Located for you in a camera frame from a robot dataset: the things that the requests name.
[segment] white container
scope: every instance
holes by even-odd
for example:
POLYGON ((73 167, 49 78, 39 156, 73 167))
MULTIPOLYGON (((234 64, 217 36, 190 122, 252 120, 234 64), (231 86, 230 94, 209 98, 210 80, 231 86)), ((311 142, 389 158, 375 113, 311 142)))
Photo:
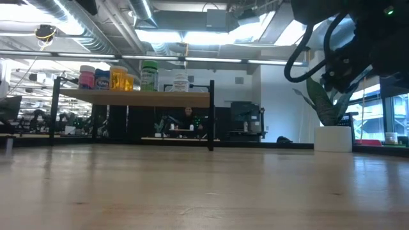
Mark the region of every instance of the white container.
POLYGON ((385 144, 397 144, 397 133, 385 133, 385 144))
POLYGON ((351 127, 323 126, 315 128, 314 150, 351 153, 351 127))
POLYGON ((64 131, 65 135, 75 135, 75 127, 74 126, 66 126, 65 127, 65 131, 64 131))
POLYGON ((189 92, 189 80, 186 73, 179 73, 173 80, 174 92, 189 92))

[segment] fluorescent light fixture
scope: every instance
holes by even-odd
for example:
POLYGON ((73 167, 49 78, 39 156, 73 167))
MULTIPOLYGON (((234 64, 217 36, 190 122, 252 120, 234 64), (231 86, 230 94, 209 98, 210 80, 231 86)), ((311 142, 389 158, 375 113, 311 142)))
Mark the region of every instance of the fluorescent light fixture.
POLYGON ((91 62, 119 63, 119 60, 118 60, 118 59, 98 59, 98 58, 91 58, 89 61, 91 61, 91 62))
POLYGON ((51 56, 50 52, 26 52, 17 50, 0 50, 0 54, 22 55, 22 56, 51 56))
POLYGON ((234 43, 228 33, 191 31, 183 38, 183 42, 191 45, 225 45, 234 43))
POLYGON ((75 53, 58 53, 60 57, 70 58, 115 58, 112 54, 75 54, 75 53))
MULTIPOLYGON (((316 24, 314 26, 313 31, 315 31, 315 29, 318 28, 318 26, 320 26, 321 23, 322 22, 316 24)), ((307 26, 304 25, 303 23, 293 20, 287 26, 287 28, 282 32, 279 39, 277 39, 274 45, 293 45, 295 44, 301 37, 303 37, 306 28, 307 26)))
POLYGON ((223 62, 223 63, 240 63, 241 59, 226 59, 226 58, 208 58, 208 57, 186 57, 186 61, 208 61, 208 62, 223 62))
POLYGON ((177 61, 178 57, 164 57, 164 56, 131 56, 123 55, 123 59, 138 59, 138 60, 157 60, 157 61, 177 61))
MULTIPOLYGON (((318 24, 316 24, 315 26, 314 26, 314 29, 313 29, 313 31, 315 31, 320 25, 322 24, 322 22, 320 22, 320 23, 318 23, 318 24)), ((301 40, 302 40, 302 38, 304 37, 304 35, 303 36, 301 36, 301 38, 300 39, 298 39, 298 41, 295 43, 296 45, 298 45, 300 42, 301 42, 301 40)))
POLYGON ((181 36, 176 31, 145 31, 141 29, 135 30, 140 41, 149 43, 169 43, 181 42, 181 36))
POLYGON ((274 15, 275 11, 270 11, 260 16, 261 24, 254 33, 253 38, 251 40, 252 42, 260 40, 261 36, 263 36, 264 32, 266 31, 268 25, 270 25, 271 20, 273 20, 274 15))
MULTIPOLYGON (((273 60, 249 60, 249 64, 259 65, 286 65, 287 61, 273 61, 273 60)), ((293 66, 304 66, 303 62, 295 61, 293 66)))

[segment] wooden table surface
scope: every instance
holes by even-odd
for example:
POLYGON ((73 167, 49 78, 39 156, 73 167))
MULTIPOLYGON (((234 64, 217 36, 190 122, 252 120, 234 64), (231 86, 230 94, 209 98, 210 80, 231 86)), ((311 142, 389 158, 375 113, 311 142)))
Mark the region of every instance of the wooden table surface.
POLYGON ((0 158, 0 229, 408 229, 405 158, 71 145, 0 158))

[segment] green cap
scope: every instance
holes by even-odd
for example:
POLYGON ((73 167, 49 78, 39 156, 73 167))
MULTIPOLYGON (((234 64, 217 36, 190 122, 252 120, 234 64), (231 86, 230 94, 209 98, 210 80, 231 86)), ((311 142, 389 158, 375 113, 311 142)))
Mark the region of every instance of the green cap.
POLYGON ((143 61, 142 68, 145 67, 158 69, 158 63, 156 61, 143 61))

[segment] pink container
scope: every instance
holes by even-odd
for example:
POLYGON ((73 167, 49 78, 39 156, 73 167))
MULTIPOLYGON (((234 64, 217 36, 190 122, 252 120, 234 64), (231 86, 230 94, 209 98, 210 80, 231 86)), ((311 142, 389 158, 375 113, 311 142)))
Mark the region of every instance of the pink container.
POLYGON ((78 88, 79 89, 94 89, 95 83, 95 68, 92 66, 83 65, 80 67, 78 88))

